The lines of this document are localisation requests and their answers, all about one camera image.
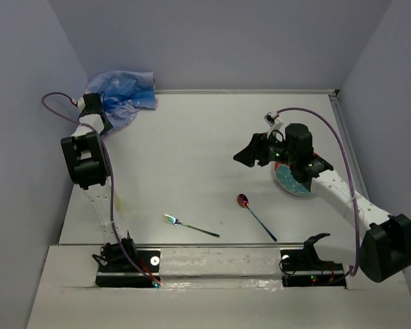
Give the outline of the blue princess print cloth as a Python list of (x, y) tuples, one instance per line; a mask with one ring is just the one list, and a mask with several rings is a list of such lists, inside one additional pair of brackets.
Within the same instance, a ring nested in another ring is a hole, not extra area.
[(141, 110), (156, 110), (155, 82), (152, 72), (108, 71), (95, 75), (85, 93), (100, 96), (103, 111), (115, 134), (128, 127)]

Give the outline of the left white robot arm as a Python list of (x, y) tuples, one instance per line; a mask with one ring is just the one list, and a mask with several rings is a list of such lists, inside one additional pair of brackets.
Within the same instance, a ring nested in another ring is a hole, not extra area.
[(112, 272), (134, 271), (138, 252), (116, 209), (116, 192), (103, 136), (112, 129), (98, 93), (77, 101), (80, 110), (75, 132), (61, 140), (61, 148), (72, 182), (78, 185), (95, 210), (103, 235), (99, 255), (92, 257)]

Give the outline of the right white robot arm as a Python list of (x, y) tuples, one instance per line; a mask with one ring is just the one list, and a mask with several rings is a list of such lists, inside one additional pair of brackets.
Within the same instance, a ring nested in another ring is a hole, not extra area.
[(318, 243), (326, 233), (305, 241), (303, 264), (311, 269), (326, 260), (360, 269), (373, 282), (387, 278), (411, 266), (411, 220), (404, 214), (392, 215), (356, 192), (352, 179), (343, 179), (333, 166), (314, 152), (312, 134), (301, 123), (291, 123), (278, 139), (278, 125), (268, 132), (255, 133), (249, 144), (233, 159), (247, 167), (266, 166), (271, 162), (288, 165), (293, 178), (307, 191), (328, 203), (355, 230), (355, 252), (351, 260), (345, 253), (331, 253), (331, 247)]

